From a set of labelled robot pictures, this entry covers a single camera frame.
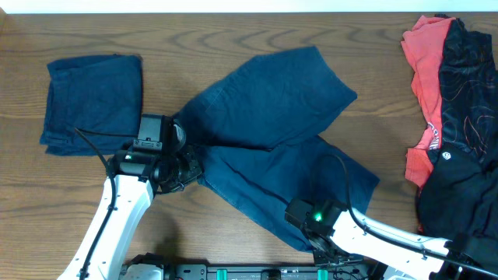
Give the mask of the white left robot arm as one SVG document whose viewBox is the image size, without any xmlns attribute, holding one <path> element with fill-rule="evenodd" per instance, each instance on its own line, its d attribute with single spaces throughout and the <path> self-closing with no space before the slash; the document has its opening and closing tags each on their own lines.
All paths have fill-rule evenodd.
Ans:
<svg viewBox="0 0 498 280">
<path fill-rule="evenodd" d="M 107 162 L 107 179 L 92 222 L 64 280 L 174 279 L 161 256 L 125 257 L 138 224 L 157 195 L 182 191 L 203 173 L 192 146 L 177 152 L 120 150 Z"/>
</svg>

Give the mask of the dark blue denim shorts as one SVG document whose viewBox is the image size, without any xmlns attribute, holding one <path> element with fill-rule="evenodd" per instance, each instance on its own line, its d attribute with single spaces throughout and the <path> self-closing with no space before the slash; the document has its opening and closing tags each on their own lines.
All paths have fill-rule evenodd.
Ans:
<svg viewBox="0 0 498 280">
<path fill-rule="evenodd" d="M 378 177 L 321 133 L 356 93 L 316 47 L 258 55 L 190 100 L 176 115 L 210 188 L 300 251 L 304 235 L 284 218 L 294 198 L 335 199 L 365 212 Z"/>
</svg>

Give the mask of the folded dark blue shorts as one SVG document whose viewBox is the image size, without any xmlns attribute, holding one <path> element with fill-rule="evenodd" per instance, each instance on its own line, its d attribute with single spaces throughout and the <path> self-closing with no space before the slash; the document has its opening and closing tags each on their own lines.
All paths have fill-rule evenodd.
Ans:
<svg viewBox="0 0 498 280">
<path fill-rule="evenodd" d="M 40 144 L 56 156 L 93 156 L 76 133 L 104 155 L 113 154 L 139 132 L 142 59 L 135 55 L 93 55 L 47 64 L 51 81 Z"/>
</svg>

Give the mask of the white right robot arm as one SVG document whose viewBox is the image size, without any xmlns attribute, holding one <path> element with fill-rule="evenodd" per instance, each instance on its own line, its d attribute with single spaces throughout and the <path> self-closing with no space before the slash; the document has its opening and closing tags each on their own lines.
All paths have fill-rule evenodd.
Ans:
<svg viewBox="0 0 498 280">
<path fill-rule="evenodd" d="M 493 243 L 458 236 L 420 236 L 370 219 L 339 201 L 310 203 L 294 198 L 285 220 L 297 228 L 322 267 L 368 257 L 391 271 L 393 279 L 495 279 Z"/>
</svg>

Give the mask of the black garment with white logo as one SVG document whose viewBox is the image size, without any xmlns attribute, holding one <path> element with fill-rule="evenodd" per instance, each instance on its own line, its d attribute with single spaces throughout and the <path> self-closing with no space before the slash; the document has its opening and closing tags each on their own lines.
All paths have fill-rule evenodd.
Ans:
<svg viewBox="0 0 498 280">
<path fill-rule="evenodd" d="M 497 147 L 478 160 L 444 144 L 417 208 L 427 236 L 453 240 L 462 233 L 496 240 Z"/>
</svg>

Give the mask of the red orange garment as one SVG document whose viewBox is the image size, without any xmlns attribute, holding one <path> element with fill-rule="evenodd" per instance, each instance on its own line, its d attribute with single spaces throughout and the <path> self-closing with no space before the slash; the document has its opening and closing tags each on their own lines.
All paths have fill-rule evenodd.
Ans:
<svg viewBox="0 0 498 280">
<path fill-rule="evenodd" d="M 421 16 L 414 27 L 402 35 L 402 50 L 414 71 L 411 88 L 426 121 L 419 143 L 406 154 L 405 178 L 420 189 L 433 171 L 428 152 L 439 149 L 443 140 L 439 70 L 444 41 L 453 21 L 453 17 Z"/>
</svg>

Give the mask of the black patterned garment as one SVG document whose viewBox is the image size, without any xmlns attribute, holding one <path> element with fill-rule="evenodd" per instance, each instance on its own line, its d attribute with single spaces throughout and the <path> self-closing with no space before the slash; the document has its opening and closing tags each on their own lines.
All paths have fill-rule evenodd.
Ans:
<svg viewBox="0 0 498 280">
<path fill-rule="evenodd" d="M 439 70 L 443 142 L 480 163 L 494 155 L 497 137 L 497 70 L 492 36 L 451 22 Z"/>
</svg>

